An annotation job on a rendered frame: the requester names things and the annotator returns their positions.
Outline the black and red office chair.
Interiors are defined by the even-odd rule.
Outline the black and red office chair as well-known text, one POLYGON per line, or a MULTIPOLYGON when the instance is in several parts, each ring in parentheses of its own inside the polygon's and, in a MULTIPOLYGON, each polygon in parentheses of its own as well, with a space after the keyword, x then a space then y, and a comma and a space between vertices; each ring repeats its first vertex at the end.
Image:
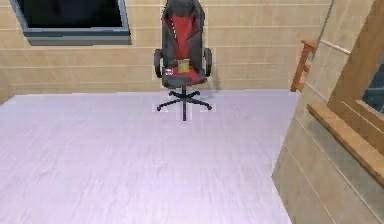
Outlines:
POLYGON ((162 80, 162 85, 170 89, 169 95, 176 100, 162 103, 157 106, 160 111, 163 107, 178 102, 182 106, 182 118, 186 120, 186 104, 212 106, 206 102, 194 99, 199 91, 187 92, 188 86, 203 84, 211 75, 212 51, 203 46, 203 28, 205 12, 198 0, 167 0, 162 22, 162 46, 154 51, 154 69, 156 76, 162 80), (190 60, 190 71, 178 72, 178 61, 190 60), (173 75, 166 76, 164 69, 173 69, 173 75))

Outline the orange wooden wall bracket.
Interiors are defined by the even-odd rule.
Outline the orange wooden wall bracket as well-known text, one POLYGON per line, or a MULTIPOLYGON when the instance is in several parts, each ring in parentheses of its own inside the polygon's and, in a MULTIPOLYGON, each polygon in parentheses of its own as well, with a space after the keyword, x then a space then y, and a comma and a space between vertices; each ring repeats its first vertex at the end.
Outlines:
POLYGON ((308 75, 311 68, 308 60, 313 58, 316 50, 316 40, 302 40, 302 43, 303 48, 290 87, 291 92, 303 90, 306 76, 308 75))

